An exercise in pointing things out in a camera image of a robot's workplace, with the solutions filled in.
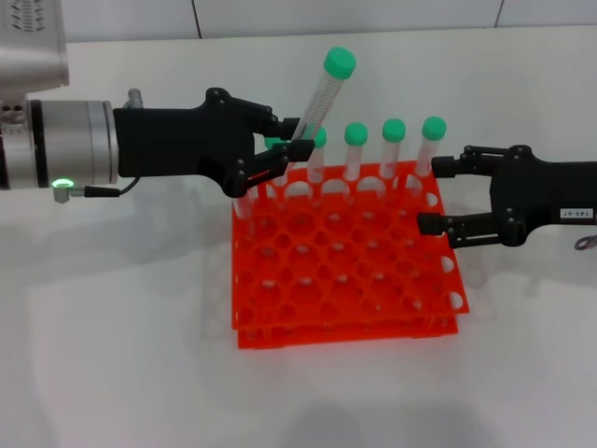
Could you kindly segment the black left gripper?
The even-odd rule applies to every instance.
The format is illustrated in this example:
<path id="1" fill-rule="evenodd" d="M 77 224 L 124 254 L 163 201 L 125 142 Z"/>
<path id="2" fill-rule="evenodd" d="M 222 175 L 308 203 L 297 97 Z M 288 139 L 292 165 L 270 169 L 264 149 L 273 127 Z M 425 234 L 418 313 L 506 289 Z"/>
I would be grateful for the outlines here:
<path id="1" fill-rule="evenodd" d="M 269 105 L 216 88 L 194 108 L 122 107 L 113 115 L 123 178 L 198 175 L 216 182 L 226 196 L 242 197 L 313 152 L 313 140 L 294 140 L 254 154 L 253 133 L 290 140 L 299 119 L 279 119 Z"/>

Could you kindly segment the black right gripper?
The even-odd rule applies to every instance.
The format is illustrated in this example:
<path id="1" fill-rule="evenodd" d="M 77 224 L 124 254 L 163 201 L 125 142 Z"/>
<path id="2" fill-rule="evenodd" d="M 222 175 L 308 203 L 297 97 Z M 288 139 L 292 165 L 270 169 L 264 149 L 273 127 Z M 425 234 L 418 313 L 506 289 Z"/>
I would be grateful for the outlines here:
<path id="1" fill-rule="evenodd" d="M 434 178 L 492 178 L 492 212 L 447 216 L 419 213 L 421 235 L 447 235 L 450 248 L 523 245 L 547 225 L 596 223 L 596 163 L 538 159 L 528 146 L 466 146 L 458 157 L 434 157 Z"/>

